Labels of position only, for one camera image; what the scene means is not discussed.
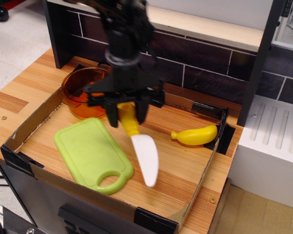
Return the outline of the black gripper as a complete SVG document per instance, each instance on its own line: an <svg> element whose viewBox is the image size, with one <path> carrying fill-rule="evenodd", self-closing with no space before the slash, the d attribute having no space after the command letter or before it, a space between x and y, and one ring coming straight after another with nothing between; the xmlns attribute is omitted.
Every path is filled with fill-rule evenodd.
<svg viewBox="0 0 293 234"><path fill-rule="evenodd" d="M105 52L105 59L112 67L111 73L102 81L84 87L88 94L87 104L104 107L109 124L114 128L118 127L115 103L134 101L139 124L145 121L149 104L164 105L163 82L140 67L141 58L141 53L124 58Z"/></svg>

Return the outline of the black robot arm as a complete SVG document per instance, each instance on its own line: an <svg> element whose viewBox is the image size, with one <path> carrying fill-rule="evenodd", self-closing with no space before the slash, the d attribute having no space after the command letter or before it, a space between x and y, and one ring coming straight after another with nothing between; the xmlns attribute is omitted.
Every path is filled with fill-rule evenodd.
<svg viewBox="0 0 293 234"><path fill-rule="evenodd" d="M112 70L106 78L84 87L89 106L106 110L112 127L118 126L119 103L134 102L136 118L143 123L149 105L164 104L163 80L141 65L143 52L156 57L148 45L153 40L154 26L147 16L145 0L74 0L73 4L95 9L108 38L105 59Z"/></svg>

